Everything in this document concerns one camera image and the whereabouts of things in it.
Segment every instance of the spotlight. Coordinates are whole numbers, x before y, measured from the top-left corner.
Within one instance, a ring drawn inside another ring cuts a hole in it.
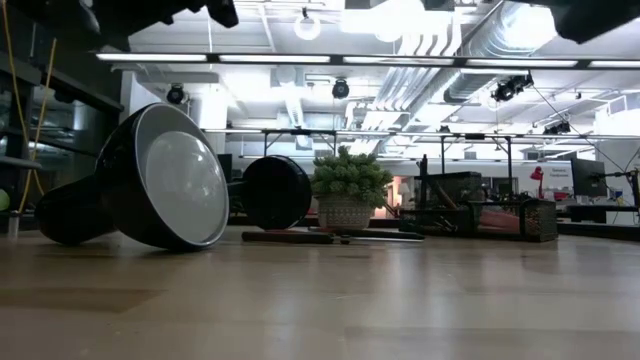
[[[526,76],[512,76],[507,81],[498,83],[498,87],[491,93],[491,98],[497,102],[506,102],[520,94],[525,88],[534,84],[531,73]]]
[[[184,85],[171,84],[171,89],[167,92],[167,101],[173,105],[182,105],[189,101],[189,94],[184,91]]]
[[[333,97],[336,99],[344,99],[349,96],[349,85],[347,85],[347,80],[338,79],[336,80],[335,85],[333,85],[333,90],[331,91]]]
[[[543,135],[561,135],[568,134],[571,132],[571,125],[569,125],[568,121],[562,121],[557,125],[550,126],[545,128],[542,132]]]

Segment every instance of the yellow cable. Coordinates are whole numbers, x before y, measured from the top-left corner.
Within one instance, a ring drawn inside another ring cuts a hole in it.
[[[4,18],[4,32],[5,32],[5,37],[7,40],[7,50],[9,53],[9,67],[11,68],[11,76],[13,79],[13,91],[16,95],[16,98],[18,99],[17,101],[17,107],[18,107],[18,117],[20,118],[20,126],[22,127],[22,136],[24,139],[24,142],[27,144],[27,148],[28,148],[28,144],[29,144],[29,135],[27,134],[27,127],[26,127],[26,122],[24,119],[24,113],[22,111],[22,104],[20,103],[20,97],[19,97],[19,91],[18,91],[18,80],[17,80],[17,76],[16,76],[16,71],[15,71],[15,64],[13,62],[13,46],[11,43],[11,30],[9,29],[9,15],[7,12],[7,0],[2,0],[2,15]],[[33,152],[31,153],[31,160],[35,161],[36,159],[36,155],[38,152],[38,141],[40,140],[40,130],[42,127],[42,122],[44,121],[44,116],[46,113],[46,106],[47,106],[47,93],[49,91],[49,85],[50,85],[50,81],[51,81],[51,74],[53,73],[53,62],[55,59],[55,54],[56,54],[56,45],[57,45],[58,40],[57,39],[53,39],[53,44],[51,45],[51,55],[49,57],[49,67],[48,67],[48,72],[47,72],[47,79],[45,81],[45,96],[44,99],[42,101],[42,106],[40,108],[40,117],[38,119],[38,126],[36,128],[36,138],[34,141],[34,149]],[[31,185],[31,173],[33,172],[33,175],[35,176],[35,180],[36,180],[36,185],[38,186],[38,190],[40,192],[41,195],[44,195],[44,190],[42,189],[42,185],[40,184],[40,179],[38,177],[38,172],[35,170],[29,170],[27,172],[27,181],[25,183],[25,188],[24,191],[22,193],[22,200],[20,201],[20,207],[18,208],[18,212],[22,213],[22,211],[24,210],[24,205],[26,203],[27,200],[27,196],[29,194],[29,186]]]

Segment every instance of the red object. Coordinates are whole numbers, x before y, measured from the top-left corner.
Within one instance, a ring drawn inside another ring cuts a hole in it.
[[[531,174],[530,178],[532,180],[539,180],[540,185],[538,186],[538,198],[544,199],[544,194],[542,193],[542,180],[544,179],[544,171],[540,166],[536,166],[536,169]]]

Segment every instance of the metal frame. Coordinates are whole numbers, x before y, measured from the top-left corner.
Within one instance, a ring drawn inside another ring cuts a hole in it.
[[[418,136],[418,137],[438,137],[440,139],[440,161],[442,173],[446,171],[446,158],[445,153],[448,148],[445,148],[445,141],[448,137],[454,138],[450,143],[453,144],[459,139],[467,140],[485,140],[491,139],[495,142],[504,152],[507,153],[507,171],[509,179],[509,188],[511,189],[511,195],[513,195],[513,157],[512,148],[513,139],[593,139],[593,140],[640,140],[640,136],[619,136],[619,135],[537,135],[537,134],[484,134],[484,133],[410,133],[410,132],[370,132],[370,131],[341,131],[341,130],[319,130],[319,129],[202,129],[204,132],[213,133],[229,133],[229,134],[264,134],[264,156],[267,156],[267,150],[273,145],[283,134],[290,135],[319,135],[329,147],[333,150],[334,155],[337,152],[337,139],[340,135],[358,135],[372,136],[372,137],[388,137],[388,136]],[[268,141],[269,134],[278,134],[278,136],[271,142]],[[333,146],[325,138],[324,135],[333,136]],[[498,139],[505,139],[507,147],[505,148],[498,142]],[[241,155],[240,158],[250,159],[253,156]]]

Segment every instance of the metal beam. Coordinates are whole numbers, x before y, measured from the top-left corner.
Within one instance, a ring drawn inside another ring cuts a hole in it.
[[[495,134],[495,133],[439,133],[439,132],[405,132],[405,131],[352,131],[352,130],[323,130],[323,129],[201,129],[206,133],[226,133],[226,134],[291,134],[291,135],[337,135],[337,136],[366,136],[368,138],[387,137],[387,136],[418,136],[429,138],[451,137],[455,139],[465,138],[469,141],[485,140],[485,139],[590,139],[590,140],[618,140],[618,141],[638,141],[640,136],[637,135],[586,135],[586,134],[562,134],[562,135],[544,135],[544,134]]]

